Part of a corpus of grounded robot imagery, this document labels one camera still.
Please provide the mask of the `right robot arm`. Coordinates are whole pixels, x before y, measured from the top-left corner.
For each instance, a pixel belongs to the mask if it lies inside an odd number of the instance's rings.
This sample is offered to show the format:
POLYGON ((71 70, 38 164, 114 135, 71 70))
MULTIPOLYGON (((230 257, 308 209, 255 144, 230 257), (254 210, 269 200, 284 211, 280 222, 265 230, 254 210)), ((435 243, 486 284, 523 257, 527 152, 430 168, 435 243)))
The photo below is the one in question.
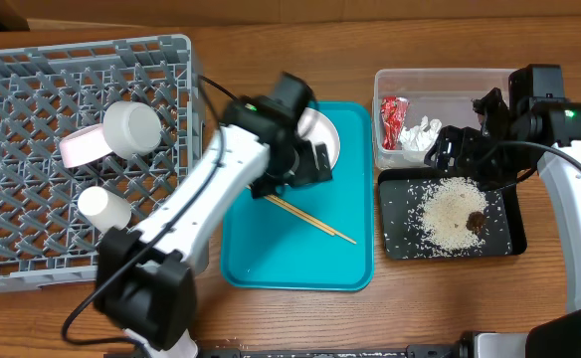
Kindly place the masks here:
POLYGON ((567 312, 527 333, 479 332, 459 343, 460 357, 581 357, 581 103, 561 89, 498 89, 475 100, 481 129, 444 127, 426 164, 457 171, 486 188, 534 169, 555 213, 567 273, 567 312))

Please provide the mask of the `grey-green bowl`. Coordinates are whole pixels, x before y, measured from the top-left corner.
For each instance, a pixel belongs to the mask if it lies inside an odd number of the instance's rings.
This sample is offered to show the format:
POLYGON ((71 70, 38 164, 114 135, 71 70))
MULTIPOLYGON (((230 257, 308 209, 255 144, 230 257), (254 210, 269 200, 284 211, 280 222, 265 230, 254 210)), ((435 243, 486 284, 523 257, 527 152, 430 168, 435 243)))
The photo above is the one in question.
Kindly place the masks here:
POLYGON ((105 142, 114 154, 125 160, 134 154, 148 154, 161 142, 160 119, 142 102, 114 102, 105 111, 102 125, 105 142))

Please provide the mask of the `white tissue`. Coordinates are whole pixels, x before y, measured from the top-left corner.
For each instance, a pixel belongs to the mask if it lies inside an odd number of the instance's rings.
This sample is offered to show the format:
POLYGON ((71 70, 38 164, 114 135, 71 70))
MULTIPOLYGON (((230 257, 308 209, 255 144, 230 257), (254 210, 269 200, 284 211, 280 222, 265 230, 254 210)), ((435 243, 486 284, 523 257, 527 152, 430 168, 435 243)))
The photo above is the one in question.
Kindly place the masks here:
POLYGON ((439 119, 423 116, 418 125, 401 130, 399 142, 404 150, 427 152, 436 142, 442 126, 439 119))

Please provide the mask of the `pink bowl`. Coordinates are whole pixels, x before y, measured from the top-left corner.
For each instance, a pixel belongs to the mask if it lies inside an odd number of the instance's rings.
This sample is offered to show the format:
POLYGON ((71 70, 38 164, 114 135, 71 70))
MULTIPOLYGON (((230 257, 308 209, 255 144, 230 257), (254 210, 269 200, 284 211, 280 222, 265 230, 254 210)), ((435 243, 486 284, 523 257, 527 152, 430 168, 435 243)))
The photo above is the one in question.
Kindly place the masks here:
POLYGON ((105 141, 102 124, 94 124, 67 135, 61 140, 59 150, 66 168, 89 164, 112 153, 105 141))

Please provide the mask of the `brown food scrap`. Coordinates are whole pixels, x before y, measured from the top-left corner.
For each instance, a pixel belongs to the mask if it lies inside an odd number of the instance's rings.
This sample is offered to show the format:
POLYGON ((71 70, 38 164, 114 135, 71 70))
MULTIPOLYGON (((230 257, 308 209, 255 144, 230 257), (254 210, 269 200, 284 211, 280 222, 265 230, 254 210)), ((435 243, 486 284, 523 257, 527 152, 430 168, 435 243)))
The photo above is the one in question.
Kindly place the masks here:
POLYGON ((478 235, 484 228, 486 216, 483 212, 471 212, 466 222, 466 228, 473 234, 478 235))

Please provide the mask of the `white rice pile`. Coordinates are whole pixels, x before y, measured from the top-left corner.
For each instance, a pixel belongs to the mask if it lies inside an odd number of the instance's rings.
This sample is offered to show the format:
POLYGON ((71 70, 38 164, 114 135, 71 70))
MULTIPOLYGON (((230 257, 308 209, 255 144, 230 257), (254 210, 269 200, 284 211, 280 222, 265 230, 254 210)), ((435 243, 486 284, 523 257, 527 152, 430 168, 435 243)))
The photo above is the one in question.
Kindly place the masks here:
POLYGON ((405 217, 390 226, 402 232, 390 237, 392 251, 400 259, 456 258, 477 253, 484 246, 481 233, 466 228, 471 212, 483 212, 485 193, 467 178, 407 179, 405 217))

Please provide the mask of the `white round plate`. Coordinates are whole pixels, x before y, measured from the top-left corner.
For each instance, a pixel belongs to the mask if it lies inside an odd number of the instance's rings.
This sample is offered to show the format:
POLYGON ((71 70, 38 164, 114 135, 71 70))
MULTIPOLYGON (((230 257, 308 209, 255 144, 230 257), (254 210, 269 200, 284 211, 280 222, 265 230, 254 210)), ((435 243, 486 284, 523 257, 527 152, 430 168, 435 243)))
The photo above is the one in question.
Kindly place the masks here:
POLYGON ((340 154, 340 138, 336 127, 326 115, 307 107, 299 119, 297 132, 313 145, 325 144, 330 167, 336 165, 340 154))

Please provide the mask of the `white paper cup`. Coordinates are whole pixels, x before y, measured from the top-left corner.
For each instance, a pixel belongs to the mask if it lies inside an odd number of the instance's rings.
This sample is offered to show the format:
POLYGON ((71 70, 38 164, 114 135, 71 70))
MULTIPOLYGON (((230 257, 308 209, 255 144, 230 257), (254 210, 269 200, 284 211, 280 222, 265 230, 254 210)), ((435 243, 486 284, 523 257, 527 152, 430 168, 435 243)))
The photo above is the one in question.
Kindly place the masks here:
POLYGON ((131 219, 130 204, 99 186, 84 190, 78 199, 80 213, 99 231, 124 229, 131 219))

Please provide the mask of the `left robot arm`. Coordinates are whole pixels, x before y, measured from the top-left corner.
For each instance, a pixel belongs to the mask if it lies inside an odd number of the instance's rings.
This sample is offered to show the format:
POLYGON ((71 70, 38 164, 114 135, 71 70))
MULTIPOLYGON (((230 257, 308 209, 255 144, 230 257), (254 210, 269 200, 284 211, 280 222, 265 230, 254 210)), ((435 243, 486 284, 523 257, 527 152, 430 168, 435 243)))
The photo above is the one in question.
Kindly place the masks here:
POLYGON ((124 330, 133 356, 196 356, 188 336, 195 275, 227 210, 242 193, 270 199, 331 180, 340 151, 332 120, 302 99, 232 100, 201 162, 167 200, 134 229, 104 234, 90 303, 124 330))

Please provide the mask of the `red snack wrapper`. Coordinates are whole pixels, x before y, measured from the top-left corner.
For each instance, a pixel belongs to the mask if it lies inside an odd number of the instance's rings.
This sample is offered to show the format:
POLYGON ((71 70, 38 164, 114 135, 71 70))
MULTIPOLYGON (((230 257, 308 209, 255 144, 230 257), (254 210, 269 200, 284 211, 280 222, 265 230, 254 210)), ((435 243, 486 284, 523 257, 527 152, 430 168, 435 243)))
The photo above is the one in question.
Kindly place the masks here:
POLYGON ((385 131, 382 143, 384 149, 396 149, 409 105, 410 101, 396 95, 385 96, 381 100, 380 117, 385 131))

